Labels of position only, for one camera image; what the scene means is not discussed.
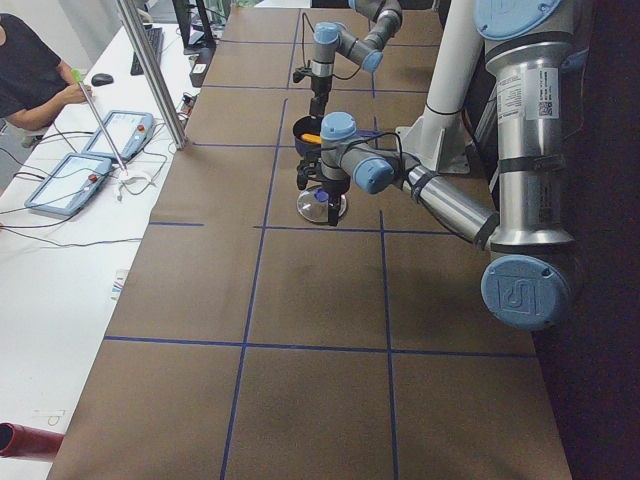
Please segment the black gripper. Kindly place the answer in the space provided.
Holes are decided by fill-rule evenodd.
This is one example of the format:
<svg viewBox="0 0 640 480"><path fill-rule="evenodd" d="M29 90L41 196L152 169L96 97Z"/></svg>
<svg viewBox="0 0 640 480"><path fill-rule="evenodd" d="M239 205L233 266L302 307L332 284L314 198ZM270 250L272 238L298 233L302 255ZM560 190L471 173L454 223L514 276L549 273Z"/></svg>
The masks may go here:
<svg viewBox="0 0 640 480"><path fill-rule="evenodd" d="M329 195L327 201L328 212L328 224L330 226L337 226L340 218L341 210L341 196L349 191L350 178L345 177L342 179L329 179L325 178L322 181L322 189Z"/></svg>

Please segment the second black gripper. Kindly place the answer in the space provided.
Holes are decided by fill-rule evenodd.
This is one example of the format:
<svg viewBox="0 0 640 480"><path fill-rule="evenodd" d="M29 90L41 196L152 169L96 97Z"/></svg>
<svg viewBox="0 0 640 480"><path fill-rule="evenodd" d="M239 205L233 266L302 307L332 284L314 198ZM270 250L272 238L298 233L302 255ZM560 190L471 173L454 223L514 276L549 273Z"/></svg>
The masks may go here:
<svg viewBox="0 0 640 480"><path fill-rule="evenodd" d="M331 77L313 76L311 89L314 96L310 101L309 115L314 119L321 119L325 115L326 100L331 92Z"/></svg>

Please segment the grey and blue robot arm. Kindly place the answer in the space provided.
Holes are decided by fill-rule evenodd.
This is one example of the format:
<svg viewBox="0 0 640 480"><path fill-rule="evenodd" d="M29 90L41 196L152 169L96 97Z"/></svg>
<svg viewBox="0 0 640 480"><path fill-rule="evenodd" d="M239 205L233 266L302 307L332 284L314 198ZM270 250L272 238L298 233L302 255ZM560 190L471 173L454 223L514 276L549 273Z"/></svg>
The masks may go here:
<svg viewBox="0 0 640 480"><path fill-rule="evenodd" d="M591 3L452 2L424 111L411 126L396 129L394 151L374 148L350 114L326 109L336 57L374 72L402 26L396 1L355 1L352 8L373 22L365 37L341 23L315 28L315 51L304 74L312 83L310 114L320 144L299 164L299 187L321 185L326 223L336 225L351 185L370 194L397 186L443 226L491 253L481 294L496 318L530 331L560 322L579 278L571 256L574 240L561 219L561 71ZM478 62L495 79L497 210L446 179L462 168L461 115Z"/></svg>

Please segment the second grey blue robot arm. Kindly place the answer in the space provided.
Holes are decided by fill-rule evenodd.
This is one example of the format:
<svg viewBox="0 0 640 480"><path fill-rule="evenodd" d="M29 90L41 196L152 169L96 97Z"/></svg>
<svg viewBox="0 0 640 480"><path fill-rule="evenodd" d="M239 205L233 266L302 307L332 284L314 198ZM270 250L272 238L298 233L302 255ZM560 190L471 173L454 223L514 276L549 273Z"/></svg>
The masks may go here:
<svg viewBox="0 0 640 480"><path fill-rule="evenodd" d="M317 104L328 101L337 54L373 73L382 61L382 50L402 26L398 1L349 1L349 7L374 22L362 39L338 22L319 22L314 31L314 54L310 61L311 88Z"/></svg>

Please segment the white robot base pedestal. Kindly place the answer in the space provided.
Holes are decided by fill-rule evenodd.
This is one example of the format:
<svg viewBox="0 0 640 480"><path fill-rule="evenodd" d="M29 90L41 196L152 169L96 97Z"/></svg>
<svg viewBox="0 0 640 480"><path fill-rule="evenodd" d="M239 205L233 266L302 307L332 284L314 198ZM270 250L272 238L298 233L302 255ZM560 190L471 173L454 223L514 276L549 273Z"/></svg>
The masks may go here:
<svg viewBox="0 0 640 480"><path fill-rule="evenodd" d="M461 111L483 47L474 7L472 0L451 1L423 114L397 129L402 149L437 173L470 172Z"/></svg>

